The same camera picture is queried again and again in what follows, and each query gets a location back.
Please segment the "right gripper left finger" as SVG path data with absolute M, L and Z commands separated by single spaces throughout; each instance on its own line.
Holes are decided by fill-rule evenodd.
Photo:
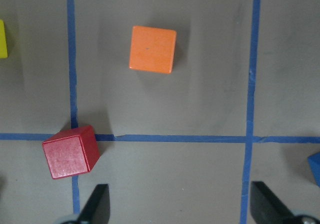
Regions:
M 79 214 L 77 224 L 108 224 L 110 220 L 110 192 L 108 184 L 97 184 Z

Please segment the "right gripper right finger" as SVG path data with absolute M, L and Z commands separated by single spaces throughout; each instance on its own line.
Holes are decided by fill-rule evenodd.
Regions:
M 294 224 L 295 215 L 263 181 L 250 184 L 250 214 L 256 224 Z

